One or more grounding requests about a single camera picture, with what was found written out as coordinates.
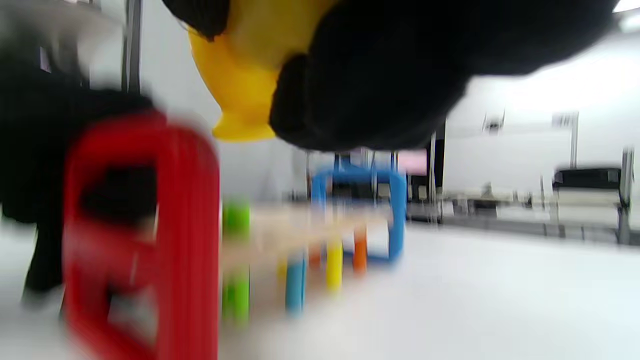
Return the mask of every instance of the black cloth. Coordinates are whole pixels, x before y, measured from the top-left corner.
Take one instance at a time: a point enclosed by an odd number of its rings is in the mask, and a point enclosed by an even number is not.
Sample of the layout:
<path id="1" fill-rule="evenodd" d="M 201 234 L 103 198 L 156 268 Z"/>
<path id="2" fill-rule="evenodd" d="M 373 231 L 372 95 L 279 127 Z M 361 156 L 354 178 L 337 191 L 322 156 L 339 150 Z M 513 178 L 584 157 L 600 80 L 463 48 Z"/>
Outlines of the black cloth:
<path id="1" fill-rule="evenodd" d="M 269 123 L 319 151 L 418 149 L 475 75 L 523 75 L 602 37 L 619 0 L 340 0 L 291 54 Z M 230 0 L 163 0 L 215 41 Z"/>
<path id="2" fill-rule="evenodd" d="M 65 159 L 93 124 L 148 110 L 152 102 L 115 90 L 90 90 L 0 54 L 0 203 L 3 215 L 36 224 L 26 288 L 49 291 L 62 282 Z M 120 190 L 125 195 L 115 195 Z M 83 196 L 87 212 L 135 224 L 156 210 L 152 167 L 113 169 Z"/>

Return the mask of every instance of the ceiling light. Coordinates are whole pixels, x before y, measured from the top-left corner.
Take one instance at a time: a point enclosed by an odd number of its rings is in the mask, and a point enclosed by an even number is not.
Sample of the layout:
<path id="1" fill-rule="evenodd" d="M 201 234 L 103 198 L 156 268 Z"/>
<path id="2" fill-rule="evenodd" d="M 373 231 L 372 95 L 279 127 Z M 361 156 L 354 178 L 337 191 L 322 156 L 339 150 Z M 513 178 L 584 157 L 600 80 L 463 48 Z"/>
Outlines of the ceiling light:
<path id="1" fill-rule="evenodd" d="M 613 9 L 613 12 L 625 12 L 636 8 L 640 8 L 640 0 L 620 0 L 616 8 Z"/>

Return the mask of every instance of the yellow plastic object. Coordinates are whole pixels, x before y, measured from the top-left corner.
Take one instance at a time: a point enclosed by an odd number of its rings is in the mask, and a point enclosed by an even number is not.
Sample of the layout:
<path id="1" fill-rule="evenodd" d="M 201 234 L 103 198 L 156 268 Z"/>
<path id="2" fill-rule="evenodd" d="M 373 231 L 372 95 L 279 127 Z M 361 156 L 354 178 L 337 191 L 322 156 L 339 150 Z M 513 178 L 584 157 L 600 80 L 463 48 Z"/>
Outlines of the yellow plastic object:
<path id="1" fill-rule="evenodd" d="M 326 247 L 326 287 L 340 291 L 342 287 L 342 239 L 337 238 Z"/>
<path id="2" fill-rule="evenodd" d="M 225 34 L 234 51 L 263 69 L 279 70 L 308 51 L 316 28 L 338 0 L 231 0 Z"/>
<path id="3" fill-rule="evenodd" d="M 278 280 L 279 281 L 286 281 L 287 280 L 287 260 L 280 260 L 280 262 L 278 263 Z"/>
<path id="4" fill-rule="evenodd" d="M 274 137 L 271 99 L 282 65 L 306 53 L 318 22 L 338 0 L 231 0 L 224 35 L 189 32 L 200 76 L 222 109 L 213 130 L 230 142 Z"/>
<path id="5" fill-rule="evenodd" d="M 269 111 L 277 72 L 233 56 L 225 36 L 208 42 L 189 32 L 189 39 L 200 76 L 222 110 L 213 136 L 228 142 L 274 137 L 269 127 Z"/>

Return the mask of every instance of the red plastic frame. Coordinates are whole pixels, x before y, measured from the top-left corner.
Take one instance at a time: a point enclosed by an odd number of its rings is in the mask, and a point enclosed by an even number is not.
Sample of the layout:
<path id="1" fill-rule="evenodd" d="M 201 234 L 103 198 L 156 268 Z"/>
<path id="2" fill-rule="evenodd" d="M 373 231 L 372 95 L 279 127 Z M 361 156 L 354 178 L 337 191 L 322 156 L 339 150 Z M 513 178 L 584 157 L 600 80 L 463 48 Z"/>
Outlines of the red plastic frame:
<path id="1" fill-rule="evenodd" d="M 159 209 L 154 244 L 81 212 L 82 190 L 108 167 L 151 163 Z M 67 165 L 65 314 L 74 332 L 103 359 L 217 359 L 220 174 L 211 145 L 150 112 L 92 129 Z M 108 285 L 124 291 L 153 287 L 155 346 L 108 323 Z"/>

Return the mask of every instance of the white floor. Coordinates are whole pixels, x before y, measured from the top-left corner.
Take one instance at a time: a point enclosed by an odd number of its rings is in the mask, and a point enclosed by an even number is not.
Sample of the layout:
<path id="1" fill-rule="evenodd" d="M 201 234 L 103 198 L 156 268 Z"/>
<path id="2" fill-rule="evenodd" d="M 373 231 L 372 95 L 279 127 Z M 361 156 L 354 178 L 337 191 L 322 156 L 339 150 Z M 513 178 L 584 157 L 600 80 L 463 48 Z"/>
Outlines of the white floor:
<path id="1" fill-rule="evenodd" d="M 85 358 L 54 305 L 20 309 L 32 238 L 0 225 L 0 357 Z M 397 266 L 348 275 L 337 297 L 319 276 L 301 317 L 265 295 L 249 328 L 223 326 L 220 358 L 640 359 L 638 250 L 411 225 Z"/>

